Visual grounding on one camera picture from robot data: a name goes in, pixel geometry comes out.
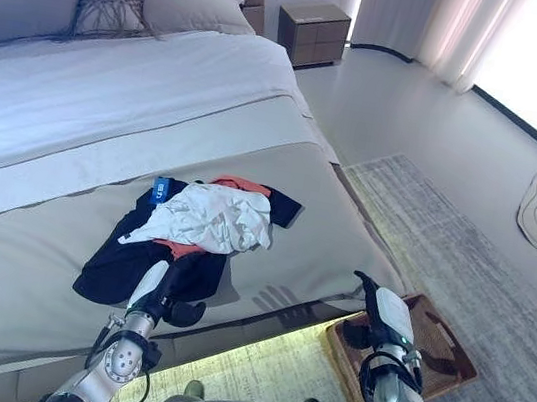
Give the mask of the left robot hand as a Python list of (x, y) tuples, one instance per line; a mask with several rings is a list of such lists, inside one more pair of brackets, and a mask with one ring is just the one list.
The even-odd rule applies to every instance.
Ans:
[(165, 321), (175, 327), (191, 327), (200, 321), (206, 311), (206, 304), (200, 301), (191, 305), (172, 297), (175, 285), (186, 272), (186, 265), (175, 261), (168, 264), (161, 261), (160, 268), (153, 266), (140, 280), (126, 307), (125, 316), (142, 313), (152, 318), (155, 327)]

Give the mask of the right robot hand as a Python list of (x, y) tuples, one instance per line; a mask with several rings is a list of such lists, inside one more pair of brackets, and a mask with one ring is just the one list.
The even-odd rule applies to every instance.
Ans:
[(381, 287), (367, 274), (355, 271), (365, 293), (366, 324), (343, 322), (344, 338), (356, 349), (372, 348), (403, 360), (414, 350), (414, 332), (406, 303), (387, 287)]

